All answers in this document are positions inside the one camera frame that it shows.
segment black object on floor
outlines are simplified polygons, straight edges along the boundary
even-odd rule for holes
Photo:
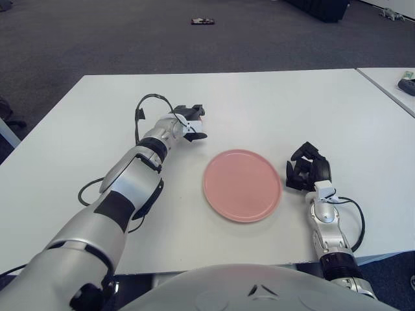
[[[26,122],[22,120],[11,120],[13,110],[7,100],[0,96],[0,118],[2,118],[8,126],[17,125],[20,128],[25,128]]]
[[[337,22],[343,19],[349,0],[286,0],[300,10],[325,22]]]

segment pink plate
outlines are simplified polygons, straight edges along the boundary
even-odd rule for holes
[[[228,150],[207,166],[203,190],[210,205],[236,222],[256,222],[270,215],[281,199],[281,180],[259,154]]]

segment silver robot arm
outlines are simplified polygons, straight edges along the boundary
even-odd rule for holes
[[[76,214],[4,290],[0,310],[100,310],[131,220],[144,217],[163,188],[159,173],[181,137],[205,138],[201,105],[176,107],[107,173],[100,196]]]
[[[295,161],[296,165],[293,168],[287,162],[287,186],[309,191],[305,196],[309,205],[308,219],[324,278],[377,299],[370,283],[363,279],[353,250],[340,230],[340,215],[334,204],[342,202],[339,202],[336,189],[331,184],[329,161],[309,142],[295,151],[291,161]]]
[[[372,286],[363,279],[353,251],[340,229],[340,214],[331,203],[338,202],[329,180],[316,181],[315,192],[309,192],[308,219],[313,228],[313,244],[326,280],[359,294],[377,299]]]

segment black cable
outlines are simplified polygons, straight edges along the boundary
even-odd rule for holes
[[[3,277],[5,277],[8,274],[11,274],[12,272],[18,271],[20,269],[23,269],[27,264],[22,264],[21,266],[15,267],[13,269],[10,269],[6,272],[3,272],[2,274],[0,274],[0,279],[2,279]]]
[[[85,206],[89,206],[90,204],[88,202],[85,202],[84,199],[82,199],[82,193],[84,193],[85,189],[87,189],[90,185],[93,185],[94,183],[99,183],[100,181],[104,180],[103,177],[98,178],[96,180],[90,181],[86,185],[84,185],[78,192],[78,201]]]
[[[140,101],[139,101],[139,103],[138,103],[138,105],[137,105],[137,108],[136,108],[136,115],[135,115],[135,122],[136,122],[136,131],[135,131],[135,135],[136,135],[136,146],[138,145],[138,143],[140,142],[140,139],[139,139],[139,135],[138,135],[138,120],[139,120],[139,109],[140,109],[140,106],[141,106],[141,103],[144,101],[144,100],[146,100],[146,99],[148,99],[148,98],[150,98],[150,97],[156,97],[156,98],[158,98],[158,99],[161,99],[161,100],[164,100],[166,103],[167,103],[167,105],[169,105],[169,107],[170,107],[170,110],[171,110],[171,113],[176,117],[176,119],[177,119],[177,121],[179,121],[179,123],[181,124],[181,125],[183,125],[184,127],[187,127],[186,126],[186,124],[184,124],[179,118],[178,118],[178,116],[173,112],[173,107],[171,106],[171,104],[170,104],[170,102],[167,100],[167,98],[165,98],[163,95],[158,95],[158,94],[147,94],[147,95],[145,95]]]
[[[335,188],[335,191],[332,193],[332,194],[330,194],[330,195],[328,195],[328,196],[326,196],[326,197],[324,197],[325,199],[329,199],[329,198],[331,198],[332,196],[334,196],[335,194],[336,194],[336,192],[337,192],[337,189]]]
[[[135,230],[138,230],[138,229],[139,229],[139,228],[143,225],[144,218],[145,218],[145,215],[143,216],[143,219],[142,219],[142,221],[140,222],[140,224],[139,224],[136,228],[134,228],[133,230],[129,230],[129,232],[128,232],[128,233],[132,233],[132,232],[134,232]]]
[[[355,245],[353,245],[351,247],[352,252],[355,252],[355,251],[357,251],[359,246],[362,244],[363,238],[364,238],[364,232],[366,231],[366,222],[364,221],[364,215],[363,215],[361,207],[359,206],[359,204],[356,203],[356,201],[354,201],[352,199],[349,199],[345,196],[339,196],[338,198],[341,199],[341,200],[345,200],[345,201],[343,201],[343,202],[330,202],[330,203],[331,204],[353,203],[354,205],[356,205],[357,209],[359,210],[359,214],[361,215],[362,230],[361,230],[361,233],[360,233],[359,238],[357,239]]]

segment white table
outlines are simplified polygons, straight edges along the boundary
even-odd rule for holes
[[[284,187],[274,214],[236,224],[202,192],[204,169],[221,151],[257,152],[285,181],[286,160],[305,141],[330,160],[338,193],[363,208],[358,257],[414,249],[415,122],[356,70],[84,76],[0,166],[0,271],[30,260],[82,208],[79,188],[133,145],[136,104],[154,92],[173,105],[203,104],[209,137],[170,152],[164,190],[128,237],[117,273],[316,260],[305,193]],[[144,110],[141,133],[167,107],[154,99]],[[339,209],[353,244],[358,214],[352,205]]]
[[[415,68],[358,68],[358,72],[415,118],[415,97],[397,87],[405,71]]]

